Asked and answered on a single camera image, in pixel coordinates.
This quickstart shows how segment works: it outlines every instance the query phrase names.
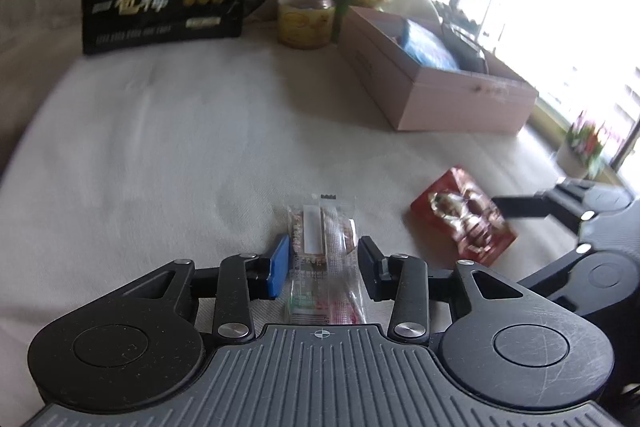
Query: blue gripper pad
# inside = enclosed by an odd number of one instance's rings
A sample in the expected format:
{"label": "blue gripper pad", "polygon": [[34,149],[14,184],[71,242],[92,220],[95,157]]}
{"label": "blue gripper pad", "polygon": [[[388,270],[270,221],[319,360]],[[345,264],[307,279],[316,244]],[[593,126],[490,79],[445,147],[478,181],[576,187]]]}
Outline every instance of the blue gripper pad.
{"label": "blue gripper pad", "polygon": [[271,269],[267,278],[269,296],[276,298],[289,272],[289,236],[282,235],[271,253]]}

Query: robotic arm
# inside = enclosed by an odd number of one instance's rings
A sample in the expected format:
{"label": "robotic arm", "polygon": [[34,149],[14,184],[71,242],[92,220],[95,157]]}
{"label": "robotic arm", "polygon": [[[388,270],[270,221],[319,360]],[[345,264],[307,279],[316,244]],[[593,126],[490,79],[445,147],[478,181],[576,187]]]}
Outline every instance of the robotic arm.
{"label": "robotic arm", "polygon": [[507,219],[553,216],[577,236],[572,251],[519,284],[605,331],[616,354],[608,396],[638,383],[640,200],[622,187],[561,180],[534,196],[494,203]]}
{"label": "robotic arm", "polygon": [[[589,321],[472,261],[428,273],[386,257],[369,237],[358,263],[379,325],[267,325],[251,299],[271,299],[289,240],[220,268],[178,259],[64,315],[31,343],[46,406],[29,427],[460,426],[613,427],[593,401],[614,352]],[[193,322],[216,297],[212,329]],[[453,324],[429,328],[430,299]]]}

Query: metal screw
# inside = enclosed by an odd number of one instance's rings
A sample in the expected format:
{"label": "metal screw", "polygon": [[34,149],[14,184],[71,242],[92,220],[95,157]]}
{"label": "metal screw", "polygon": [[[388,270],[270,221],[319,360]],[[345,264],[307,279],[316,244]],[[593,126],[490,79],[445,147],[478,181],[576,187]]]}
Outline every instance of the metal screw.
{"label": "metal screw", "polygon": [[587,253],[590,250],[591,245],[589,243],[582,243],[575,248],[575,251],[577,251],[577,253]]}
{"label": "metal screw", "polygon": [[228,339],[241,339],[249,334],[249,328],[239,322],[228,322],[218,328],[218,334]]}
{"label": "metal screw", "polygon": [[427,330],[422,324],[417,322],[401,322],[394,328],[396,335],[400,335],[406,339],[415,339],[423,336]]}

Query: pink cardboard box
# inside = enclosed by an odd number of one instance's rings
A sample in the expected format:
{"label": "pink cardboard box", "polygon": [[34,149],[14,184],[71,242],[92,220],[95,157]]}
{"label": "pink cardboard box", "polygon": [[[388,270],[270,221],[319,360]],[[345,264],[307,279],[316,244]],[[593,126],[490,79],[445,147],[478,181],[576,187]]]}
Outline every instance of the pink cardboard box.
{"label": "pink cardboard box", "polygon": [[[416,20],[437,36],[440,25]],[[418,64],[394,41],[402,17],[351,7],[338,49],[397,130],[517,134],[538,92],[484,51],[490,74],[444,71]]]}

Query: circular cap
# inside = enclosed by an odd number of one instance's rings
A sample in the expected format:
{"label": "circular cap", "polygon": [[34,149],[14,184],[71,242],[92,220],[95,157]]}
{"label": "circular cap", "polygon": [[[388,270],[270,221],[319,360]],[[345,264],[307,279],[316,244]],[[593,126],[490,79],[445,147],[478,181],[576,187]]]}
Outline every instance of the circular cap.
{"label": "circular cap", "polygon": [[74,342],[74,352],[85,363],[118,367],[142,356],[148,345],[148,338],[138,328],[109,324],[80,333]]}
{"label": "circular cap", "polygon": [[415,339],[423,336],[427,330],[422,324],[418,324],[417,322],[401,322],[396,325],[394,332],[396,335],[400,335],[401,337]]}
{"label": "circular cap", "polygon": [[622,268],[617,264],[603,263],[589,272],[589,281],[597,288],[609,288],[622,280]]}
{"label": "circular cap", "polygon": [[564,359],[569,343],[556,330],[533,324],[520,324],[499,331],[495,350],[509,362],[525,367],[546,367]]}
{"label": "circular cap", "polygon": [[239,322],[228,322],[218,328],[218,334],[228,339],[241,339],[249,334],[249,328]]}

